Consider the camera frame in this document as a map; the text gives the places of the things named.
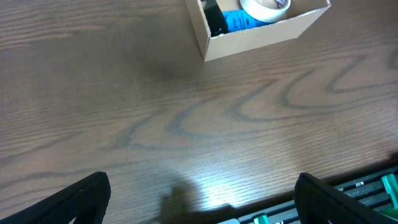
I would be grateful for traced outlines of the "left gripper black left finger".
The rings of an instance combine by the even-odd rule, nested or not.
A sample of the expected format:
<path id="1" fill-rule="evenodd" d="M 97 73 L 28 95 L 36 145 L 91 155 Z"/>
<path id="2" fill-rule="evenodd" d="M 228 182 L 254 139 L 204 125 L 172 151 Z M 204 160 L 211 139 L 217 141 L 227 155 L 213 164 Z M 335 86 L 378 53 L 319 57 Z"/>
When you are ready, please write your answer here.
<path id="1" fill-rule="evenodd" d="M 95 172 L 2 219 L 1 224 L 101 224 L 110 196 L 108 175 L 105 172 Z"/>

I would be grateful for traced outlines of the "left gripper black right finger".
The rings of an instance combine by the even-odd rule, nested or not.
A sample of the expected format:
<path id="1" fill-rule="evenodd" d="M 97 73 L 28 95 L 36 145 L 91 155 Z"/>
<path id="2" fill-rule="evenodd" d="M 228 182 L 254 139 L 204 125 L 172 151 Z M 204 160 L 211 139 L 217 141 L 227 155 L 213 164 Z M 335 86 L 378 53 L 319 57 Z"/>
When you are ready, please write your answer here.
<path id="1" fill-rule="evenodd" d="M 294 202 L 304 224 L 397 224 L 309 173 L 299 175 Z"/>

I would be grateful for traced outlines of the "brown cardboard box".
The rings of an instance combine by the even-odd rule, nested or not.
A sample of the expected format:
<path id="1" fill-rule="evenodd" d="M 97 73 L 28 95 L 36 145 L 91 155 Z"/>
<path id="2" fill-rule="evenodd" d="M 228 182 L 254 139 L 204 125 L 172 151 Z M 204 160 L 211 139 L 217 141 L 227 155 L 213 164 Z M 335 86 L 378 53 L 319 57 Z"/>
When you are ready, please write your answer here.
<path id="1" fill-rule="evenodd" d="M 200 0 L 186 0 L 201 56 L 204 61 L 257 49 L 299 37 L 331 6 L 329 0 L 293 0 L 284 20 L 229 34 L 211 36 Z"/>

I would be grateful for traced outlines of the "white tape roll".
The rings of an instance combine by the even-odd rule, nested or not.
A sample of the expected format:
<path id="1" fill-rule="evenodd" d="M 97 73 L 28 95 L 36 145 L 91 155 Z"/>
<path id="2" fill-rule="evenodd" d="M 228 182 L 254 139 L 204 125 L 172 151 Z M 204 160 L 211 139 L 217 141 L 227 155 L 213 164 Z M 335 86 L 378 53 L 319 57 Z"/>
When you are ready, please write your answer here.
<path id="1" fill-rule="evenodd" d="M 251 17 L 268 23 L 281 20 L 291 5 L 291 0 L 275 0 L 277 8 L 265 6 L 256 0 L 240 0 L 239 2 Z"/>

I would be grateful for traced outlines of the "blue plastic case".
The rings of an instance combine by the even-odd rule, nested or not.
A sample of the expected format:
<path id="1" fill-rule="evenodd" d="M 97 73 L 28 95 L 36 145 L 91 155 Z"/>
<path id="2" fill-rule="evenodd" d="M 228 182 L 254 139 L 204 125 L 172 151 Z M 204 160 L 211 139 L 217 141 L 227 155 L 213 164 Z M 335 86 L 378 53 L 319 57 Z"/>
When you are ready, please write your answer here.
<path id="1" fill-rule="evenodd" d="M 226 11 L 223 12 L 224 19 L 228 26 L 229 32 L 251 29 L 269 25 L 268 22 L 259 21 L 251 17 L 245 10 Z"/>

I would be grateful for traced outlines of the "black cone-shaped tool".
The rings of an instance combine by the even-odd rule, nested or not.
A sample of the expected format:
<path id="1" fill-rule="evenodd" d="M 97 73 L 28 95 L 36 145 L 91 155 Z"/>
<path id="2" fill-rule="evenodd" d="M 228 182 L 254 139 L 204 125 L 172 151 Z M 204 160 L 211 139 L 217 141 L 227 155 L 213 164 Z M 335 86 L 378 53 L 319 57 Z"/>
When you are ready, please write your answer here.
<path id="1" fill-rule="evenodd" d="M 211 36 L 216 37 L 229 32 L 226 19 L 216 0 L 201 0 Z"/>

